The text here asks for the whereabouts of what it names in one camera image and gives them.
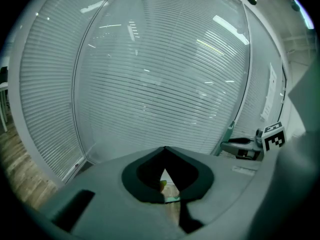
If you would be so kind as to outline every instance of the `glass wall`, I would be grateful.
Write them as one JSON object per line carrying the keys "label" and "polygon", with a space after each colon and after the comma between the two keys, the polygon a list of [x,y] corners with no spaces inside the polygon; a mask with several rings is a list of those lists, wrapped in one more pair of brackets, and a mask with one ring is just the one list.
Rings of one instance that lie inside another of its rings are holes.
{"label": "glass wall", "polygon": [[[78,50],[103,1],[47,0],[32,12],[35,21],[21,58],[23,116],[40,155],[61,180],[68,179],[70,170],[85,159],[75,129],[71,91]],[[24,28],[21,22],[18,30]]]}
{"label": "glass wall", "polygon": [[278,49],[260,20],[247,9],[252,49],[249,89],[232,137],[254,136],[278,121],[285,79]]}
{"label": "glass wall", "polygon": [[76,69],[89,159],[158,146],[210,154],[239,110],[249,53],[238,0],[108,0]]}

